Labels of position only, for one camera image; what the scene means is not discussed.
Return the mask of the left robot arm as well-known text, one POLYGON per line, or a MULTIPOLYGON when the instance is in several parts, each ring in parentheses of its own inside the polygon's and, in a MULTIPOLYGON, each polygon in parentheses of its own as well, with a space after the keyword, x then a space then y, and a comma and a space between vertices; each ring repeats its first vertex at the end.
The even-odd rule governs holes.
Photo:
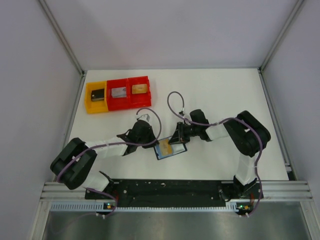
POLYGON ((50 170, 56 181, 70 190, 81 187, 102 192, 112 181, 99 169, 103 160, 127 156, 138 147, 153 148, 158 142, 149 122, 138 119, 131 129, 108 140, 85 142, 73 138, 53 160, 50 170))

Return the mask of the blue leather card holder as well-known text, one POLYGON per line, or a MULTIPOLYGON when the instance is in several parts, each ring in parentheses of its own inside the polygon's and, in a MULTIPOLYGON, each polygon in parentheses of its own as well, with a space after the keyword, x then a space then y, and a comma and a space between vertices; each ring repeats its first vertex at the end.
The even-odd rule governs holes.
POLYGON ((158 161, 166 158, 170 158, 175 155, 179 155, 188 151, 184 143, 169 144, 170 139, 171 139, 171 136, 162 138, 158 141, 158 144, 156 144, 153 147, 156 159, 158 161))

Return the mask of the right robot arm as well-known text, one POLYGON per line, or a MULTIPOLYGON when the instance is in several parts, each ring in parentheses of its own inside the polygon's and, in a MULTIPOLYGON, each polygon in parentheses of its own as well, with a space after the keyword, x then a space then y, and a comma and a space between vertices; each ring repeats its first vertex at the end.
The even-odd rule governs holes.
POLYGON ((249 111, 210 125, 202 110, 190 112, 191 120, 178 122, 169 145, 186 144, 191 137, 212 142, 230 138, 240 152, 237 171, 233 177, 233 194, 245 197, 253 193, 257 180, 257 165, 262 151, 271 140, 271 134, 249 111))

